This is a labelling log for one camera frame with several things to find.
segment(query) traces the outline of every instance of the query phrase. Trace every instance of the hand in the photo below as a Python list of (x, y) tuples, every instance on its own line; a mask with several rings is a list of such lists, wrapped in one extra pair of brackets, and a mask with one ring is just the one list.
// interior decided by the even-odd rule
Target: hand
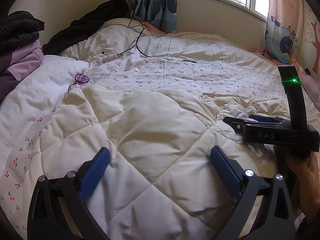
[(300, 158), (287, 155), (287, 164), (299, 180), (299, 208), (310, 223), (320, 209), (320, 183), (318, 160), (315, 152), (311, 152), (309, 167)]

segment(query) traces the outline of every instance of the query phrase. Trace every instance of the window sill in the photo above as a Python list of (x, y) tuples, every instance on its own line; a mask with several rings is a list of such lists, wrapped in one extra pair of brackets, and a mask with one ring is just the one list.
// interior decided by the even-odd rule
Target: window sill
[(263, 21), (265, 23), (267, 22), (267, 20), (264, 17), (260, 16), (259, 14), (255, 13), (255, 12), (250, 11), (247, 7), (244, 7), (242, 5), (236, 4), (236, 3), (232, 2), (232, 1), (229, 1), (229, 0), (216, 0), (216, 1), (223, 2), (223, 3), (226, 3), (226, 4), (231, 5), (233, 7), (236, 7), (236, 8), (238, 8), (238, 9), (240, 9), (240, 10), (242, 10), (242, 11), (248, 13), (248, 14), (251, 14), (252, 16), (258, 18), (259, 20), (261, 20), (261, 21)]

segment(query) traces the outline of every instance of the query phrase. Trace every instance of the cream quilted comforter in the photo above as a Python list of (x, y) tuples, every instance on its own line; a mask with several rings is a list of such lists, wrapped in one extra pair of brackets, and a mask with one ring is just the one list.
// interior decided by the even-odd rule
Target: cream quilted comforter
[[(283, 98), (126, 92), (103, 82), (73, 89), (35, 145), (24, 180), (24, 210), (40, 175), (63, 177), (104, 146), (111, 162), (86, 205), (111, 240), (211, 239), (235, 203), (209, 161), (211, 148), (219, 145), (260, 176), (276, 173), (272, 152), (244, 145), (222, 121), (255, 113), (289, 117)], [(258, 208), (259, 201), (243, 234)]]

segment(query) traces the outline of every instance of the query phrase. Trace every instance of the purple hair tie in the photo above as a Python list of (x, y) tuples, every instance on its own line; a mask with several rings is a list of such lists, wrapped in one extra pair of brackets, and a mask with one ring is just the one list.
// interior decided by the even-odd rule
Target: purple hair tie
[(70, 88), (76, 84), (79, 84), (80, 86), (87, 84), (89, 82), (89, 78), (86, 75), (83, 74), (77, 74), (75, 75), (75, 82), (70, 85), (70, 87), (68, 88), (68, 93), (70, 91)]

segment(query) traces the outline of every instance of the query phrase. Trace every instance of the metal screw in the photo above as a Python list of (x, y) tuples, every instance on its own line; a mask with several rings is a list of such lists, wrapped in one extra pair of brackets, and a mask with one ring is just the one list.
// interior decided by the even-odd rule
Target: metal screw
[(276, 179), (278, 179), (278, 180), (282, 180), (282, 179), (283, 179), (283, 177), (282, 177), (282, 175), (281, 175), (281, 174), (277, 174), (277, 175), (276, 175)]
[(248, 177), (252, 177), (254, 175), (254, 172), (252, 170), (246, 170), (244, 172)]
[(39, 178), (38, 178), (38, 181), (39, 182), (43, 182), (45, 180), (45, 176), (44, 175), (41, 175)]
[(69, 171), (69, 172), (67, 173), (67, 177), (68, 177), (68, 178), (73, 178), (75, 175), (76, 175), (76, 172), (75, 172), (75, 171)]

